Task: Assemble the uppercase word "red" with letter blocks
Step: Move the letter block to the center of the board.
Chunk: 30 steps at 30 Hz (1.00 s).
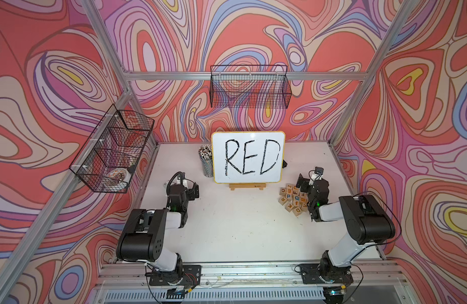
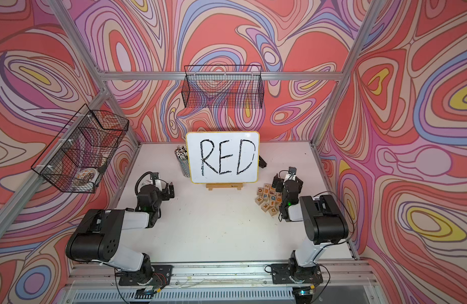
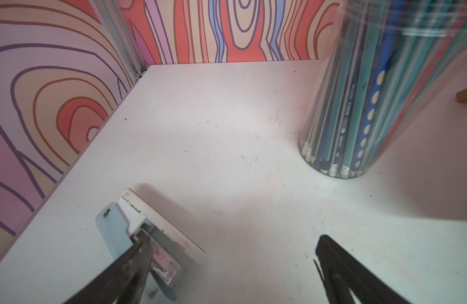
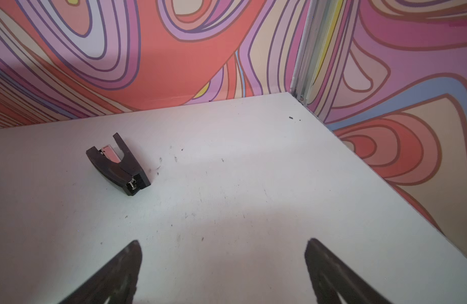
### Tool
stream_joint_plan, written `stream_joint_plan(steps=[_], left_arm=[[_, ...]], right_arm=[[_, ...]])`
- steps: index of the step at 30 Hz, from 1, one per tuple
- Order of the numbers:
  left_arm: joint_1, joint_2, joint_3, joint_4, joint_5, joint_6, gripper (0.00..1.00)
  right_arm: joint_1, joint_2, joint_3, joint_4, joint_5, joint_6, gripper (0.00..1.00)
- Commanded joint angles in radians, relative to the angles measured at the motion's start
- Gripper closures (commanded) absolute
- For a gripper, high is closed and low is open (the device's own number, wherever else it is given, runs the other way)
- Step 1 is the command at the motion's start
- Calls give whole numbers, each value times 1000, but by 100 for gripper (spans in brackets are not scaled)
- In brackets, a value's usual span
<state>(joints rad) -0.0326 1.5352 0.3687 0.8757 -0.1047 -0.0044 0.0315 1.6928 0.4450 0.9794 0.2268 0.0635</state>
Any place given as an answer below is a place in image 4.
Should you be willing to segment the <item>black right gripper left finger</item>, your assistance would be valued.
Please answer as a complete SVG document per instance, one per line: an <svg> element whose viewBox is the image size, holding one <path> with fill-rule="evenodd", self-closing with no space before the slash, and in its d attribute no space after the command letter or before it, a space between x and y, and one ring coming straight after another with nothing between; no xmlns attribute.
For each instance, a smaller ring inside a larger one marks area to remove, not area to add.
<svg viewBox="0 0 467 304"><path fill-rule="evenodd" d="M132 303L141 263L142 248L134 240L61 303Z"/></svg>

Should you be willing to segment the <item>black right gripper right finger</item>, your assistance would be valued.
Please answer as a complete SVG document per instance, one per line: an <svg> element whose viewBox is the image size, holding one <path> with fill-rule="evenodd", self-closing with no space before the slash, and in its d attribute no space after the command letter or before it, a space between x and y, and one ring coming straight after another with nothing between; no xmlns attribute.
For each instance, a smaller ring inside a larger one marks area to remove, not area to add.
<svg viewBox="0 0 467 304"><path fill-rule="evenodd" d="M316 238L308 241L304 259L318 303L389 303Z"/></svg>

